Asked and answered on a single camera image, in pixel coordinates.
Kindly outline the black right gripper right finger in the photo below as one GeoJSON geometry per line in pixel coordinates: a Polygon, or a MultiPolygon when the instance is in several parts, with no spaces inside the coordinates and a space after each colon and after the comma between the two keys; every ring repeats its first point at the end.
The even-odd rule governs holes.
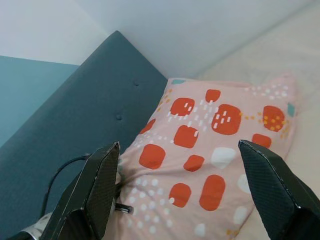
{"type": "Polygon", "coordinates": [[[276,153],[240,140],[245,174],[255,207],[272,240],[318,240],[320,200],[276,153]]]}

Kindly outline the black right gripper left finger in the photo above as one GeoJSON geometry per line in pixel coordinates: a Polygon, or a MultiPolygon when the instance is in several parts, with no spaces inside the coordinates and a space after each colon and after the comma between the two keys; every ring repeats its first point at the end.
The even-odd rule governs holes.
{"type": "Polygon", "coordinates": [[[42,235],[43,240],[100,240],[116,193],[120,144],[96,150],[63,192],[42,235]]]}

